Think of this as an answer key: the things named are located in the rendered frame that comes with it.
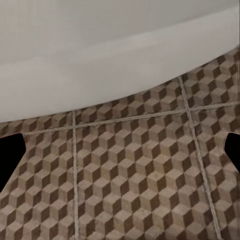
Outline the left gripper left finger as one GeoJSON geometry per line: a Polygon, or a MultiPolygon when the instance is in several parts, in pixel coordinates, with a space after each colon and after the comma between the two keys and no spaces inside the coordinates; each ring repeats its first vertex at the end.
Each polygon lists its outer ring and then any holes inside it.
{"type": "Polygon", "coordinates": [[[0,193],[26,152],[21,133],[0,138],[0,193]]]}

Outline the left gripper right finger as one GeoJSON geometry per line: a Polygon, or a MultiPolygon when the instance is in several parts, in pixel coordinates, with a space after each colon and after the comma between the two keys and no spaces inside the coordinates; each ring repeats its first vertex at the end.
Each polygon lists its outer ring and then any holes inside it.
{"type": "Polygon", "coordinates": [[[229,133],[224,146],[224,151],[240,173],[240,135],[229,133]]]}

